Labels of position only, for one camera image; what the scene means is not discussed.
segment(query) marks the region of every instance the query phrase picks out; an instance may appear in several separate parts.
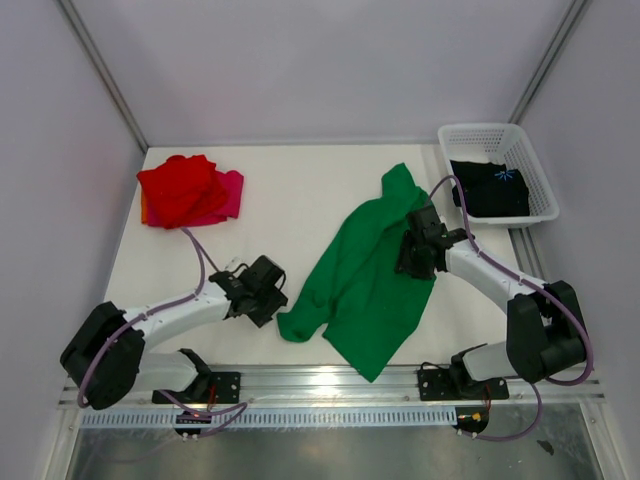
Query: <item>white wall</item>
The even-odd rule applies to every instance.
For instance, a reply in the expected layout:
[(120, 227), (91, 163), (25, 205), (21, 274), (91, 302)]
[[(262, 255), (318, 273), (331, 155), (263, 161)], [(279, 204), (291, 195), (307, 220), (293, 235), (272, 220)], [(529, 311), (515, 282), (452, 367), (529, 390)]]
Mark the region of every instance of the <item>white wall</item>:
[[(535, 229), (580, 296), (596, 368), (631, 452), (640, 445), (640, 3), (593, 2), (524, 119), (560, 203)], [(637, 457), (634, 477), (640, 462)]]
[(0, 478), (35, 478), (62, 349), (101, 299), (141, 161), (51, 0), (0, 2)]
[(569, 0), (75, 0), (153, 146), (505, 121)]

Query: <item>white basket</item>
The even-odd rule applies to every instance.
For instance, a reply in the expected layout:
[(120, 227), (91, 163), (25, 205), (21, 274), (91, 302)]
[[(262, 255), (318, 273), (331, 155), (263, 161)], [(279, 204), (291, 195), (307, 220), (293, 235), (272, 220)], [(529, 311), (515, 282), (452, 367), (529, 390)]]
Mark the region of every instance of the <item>white basket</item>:
[(528, 217), (484, 217), (469, 215), (472, 223), (524, 228), (534, 223), (554, 220), (560, 209), (542, 171), (529, 137), (518, 125), (509, 123), (467, 123), (445, 125), (438, 130), (447, 171), (453, 175), (451, 160), (496, 163), (517, 168), (529, 187)]

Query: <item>blue logo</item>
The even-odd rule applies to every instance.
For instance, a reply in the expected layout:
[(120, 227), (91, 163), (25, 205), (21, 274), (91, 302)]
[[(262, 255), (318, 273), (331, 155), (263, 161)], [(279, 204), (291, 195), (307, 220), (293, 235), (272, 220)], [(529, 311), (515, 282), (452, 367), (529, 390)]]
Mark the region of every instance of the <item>blue logo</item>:
[(498, 172), (494, 174), (494, 177), (498, 177), (500, 180), (504, 180), (505, 182), (513, 179), (513, 170), (505, 170), (504, 172)]

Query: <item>tabletop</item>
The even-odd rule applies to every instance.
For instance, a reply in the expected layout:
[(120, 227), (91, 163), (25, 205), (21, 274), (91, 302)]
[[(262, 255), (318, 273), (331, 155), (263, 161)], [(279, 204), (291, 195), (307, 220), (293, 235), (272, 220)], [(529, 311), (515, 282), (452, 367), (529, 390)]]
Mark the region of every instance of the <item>tabletop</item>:
[[(219, 170), (245, 176), (239, 218), (192, 232), (220, 267), (234, 259), (251, 264), (264, 254), (284, 268), (284, 310), (293, 306), (344, 219), (380, 195), (384, 173), (403, 162), (427, 192), (446, 175), (436, 145), (162, 147), (148, 151), (143, 169), (176, 154), (205, 154)], [(433, 200), (449, 229), (461, 226), (450, 187), (443, 186)], [(188, 238), (179, 230), (142, 225), (140, 210), (138, 185), (105, 297), (122, 309), (187, 292), (198, 279)], [(516, 266), (507, 230), (475, 226), (473, 232), (496, 257)], [(290, 343), (280, 337), (275, 320), (259, 329), (238, 317), (185, 332), (155, 351), (191, 348), (210, 364), (346, 364), (323, 330), (306, 343)], [(420, 325), (390, 363), (448, 363), (453, 354), (505, 336), (506, 317), (497, 306), (465, 281), (439, 273)]]

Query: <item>white vent strip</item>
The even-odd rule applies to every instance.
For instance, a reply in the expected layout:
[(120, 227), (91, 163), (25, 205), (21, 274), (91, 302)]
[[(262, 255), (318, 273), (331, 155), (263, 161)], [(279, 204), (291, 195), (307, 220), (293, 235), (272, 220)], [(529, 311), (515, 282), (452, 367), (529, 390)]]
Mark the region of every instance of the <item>white vent strip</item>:
[[(125, 429), (167, 428), (175, 425), (179, 410), (113, 409), (87, 412), (80, 428)], [(224, 414), (213, 418), (215, 427), (231, 418)], [(455, 425), (455, 407), (370, 407), (370, 408), (251, 408), (229, 429), (249, 428), (339, 428)], [(209, 425), (181, 425), (181, 428), (207, 428)]]

